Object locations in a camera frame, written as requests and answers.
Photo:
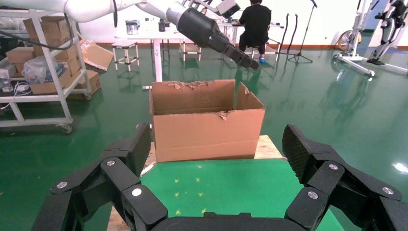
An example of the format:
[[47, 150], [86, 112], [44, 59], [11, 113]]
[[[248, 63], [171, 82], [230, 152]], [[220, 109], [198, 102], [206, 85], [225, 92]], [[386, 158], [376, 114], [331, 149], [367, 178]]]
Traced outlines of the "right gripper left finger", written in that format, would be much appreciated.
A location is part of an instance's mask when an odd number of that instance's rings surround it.
[[151, 231], [168, 210], [140, 180], [150, 149], [150, 125], [138, 124], [132, 137], [114, 141], [95, 162], [56, 181], [32, 230], [81, 231], [110, 203], [132, 231]]

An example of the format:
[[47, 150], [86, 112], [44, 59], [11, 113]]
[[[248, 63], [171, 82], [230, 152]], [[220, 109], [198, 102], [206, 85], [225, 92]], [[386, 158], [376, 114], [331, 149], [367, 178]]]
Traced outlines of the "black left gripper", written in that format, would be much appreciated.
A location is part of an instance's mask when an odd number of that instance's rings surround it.
[[256, 70], [260, 63], [231, 44], [221, 33], [217, 23], [194, 8], [187, 8], [178, 19], [177, 30], [199, 47], [211, 48], [244, 68]]

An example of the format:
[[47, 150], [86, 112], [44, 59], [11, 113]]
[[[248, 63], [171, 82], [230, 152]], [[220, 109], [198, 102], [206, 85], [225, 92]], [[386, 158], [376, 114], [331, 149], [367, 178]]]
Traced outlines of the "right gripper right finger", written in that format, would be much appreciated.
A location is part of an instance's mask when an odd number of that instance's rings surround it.
[[284, 217], [303, 230], [314, 231], [331, 206], [363, 231], [407, 230], [408, 205], [400, 191], [350, 166], [331, 146], [288, 124], [282, 150], [303, 186]]

